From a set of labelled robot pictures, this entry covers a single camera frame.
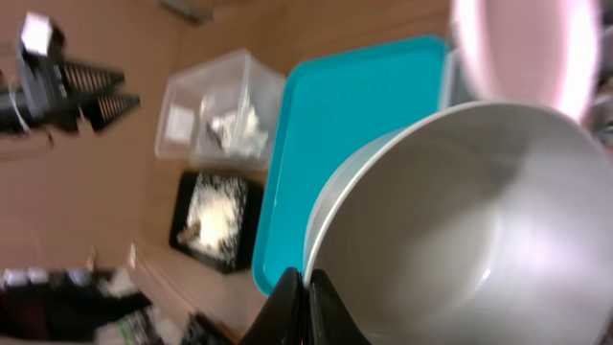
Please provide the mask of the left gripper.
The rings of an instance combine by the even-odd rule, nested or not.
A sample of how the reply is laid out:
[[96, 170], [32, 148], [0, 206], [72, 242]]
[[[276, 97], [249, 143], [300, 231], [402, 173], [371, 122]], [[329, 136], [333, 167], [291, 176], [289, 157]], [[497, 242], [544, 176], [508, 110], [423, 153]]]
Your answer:
[[[65, 60], [63, 55], [21, 52], [17, 61], [16, 103], [27, 128], [54, 127], [77, 133], [79, 109], [70, 94], [102, 93], [125, 82], [121, 70]], [[95, 132], [101, 132], [139, 106], [136, 94], [102, 95], [83, 107], [83, 116]]]

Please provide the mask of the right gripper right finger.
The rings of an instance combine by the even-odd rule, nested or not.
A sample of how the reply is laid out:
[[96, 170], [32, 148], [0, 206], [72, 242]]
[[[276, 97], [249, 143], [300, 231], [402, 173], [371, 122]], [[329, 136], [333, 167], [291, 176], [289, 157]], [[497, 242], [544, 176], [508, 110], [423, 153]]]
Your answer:
[[308, 284], [306, 344], [371, 345], [356, 326], [328, 274], [322, 269], [312, 272]]

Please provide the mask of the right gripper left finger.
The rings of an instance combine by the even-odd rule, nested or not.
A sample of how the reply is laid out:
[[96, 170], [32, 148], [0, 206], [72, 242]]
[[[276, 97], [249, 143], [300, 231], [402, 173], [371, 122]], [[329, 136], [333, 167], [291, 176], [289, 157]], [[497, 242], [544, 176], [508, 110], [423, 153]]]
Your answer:
[[239, 345], [300, 345], [303, 283], [299, 270], [287, 268]]

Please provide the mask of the white napkin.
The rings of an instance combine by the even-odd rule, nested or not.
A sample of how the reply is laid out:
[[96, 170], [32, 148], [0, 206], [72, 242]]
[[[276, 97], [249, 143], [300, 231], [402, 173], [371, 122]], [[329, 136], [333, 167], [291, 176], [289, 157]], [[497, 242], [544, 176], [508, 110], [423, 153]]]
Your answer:
[[247, 96], [237, 110], [206, 120], [204, 137], [225, 155], [254, 158], [263, 155], [269, 133], [261, 128], [260, 116]]

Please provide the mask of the grey metal bowl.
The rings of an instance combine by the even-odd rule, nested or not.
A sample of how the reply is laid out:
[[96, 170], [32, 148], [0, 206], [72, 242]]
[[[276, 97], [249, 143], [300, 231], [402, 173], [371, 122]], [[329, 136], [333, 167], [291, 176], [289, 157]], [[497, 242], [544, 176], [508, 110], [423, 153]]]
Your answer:
[[595, 344], [612, 317], [612, 160], [543, 105], [472, 102], [345, 160], [306, 226], [383, 344]]

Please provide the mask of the large pink plate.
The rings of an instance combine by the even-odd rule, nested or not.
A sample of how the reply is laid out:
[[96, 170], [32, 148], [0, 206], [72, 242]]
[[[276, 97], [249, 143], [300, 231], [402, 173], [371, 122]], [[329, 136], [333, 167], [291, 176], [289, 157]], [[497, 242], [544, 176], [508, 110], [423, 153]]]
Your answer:
[[479, 100], [586, 114], [602, 57], [596, 0], [453, 0], [450, 27], [470, 92]]

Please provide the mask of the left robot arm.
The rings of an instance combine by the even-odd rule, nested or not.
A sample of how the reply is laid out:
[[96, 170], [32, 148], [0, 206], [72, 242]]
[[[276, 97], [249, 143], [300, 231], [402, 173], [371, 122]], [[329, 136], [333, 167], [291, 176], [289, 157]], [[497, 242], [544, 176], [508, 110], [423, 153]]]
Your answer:
[[87, 121], [102, 133], [141, 104], [125, 93], [122, 70], [66, 57], [17, 56], [19, 82], [1, 88], [1, 132], [27, 135], [53, 128], [77, 134]]

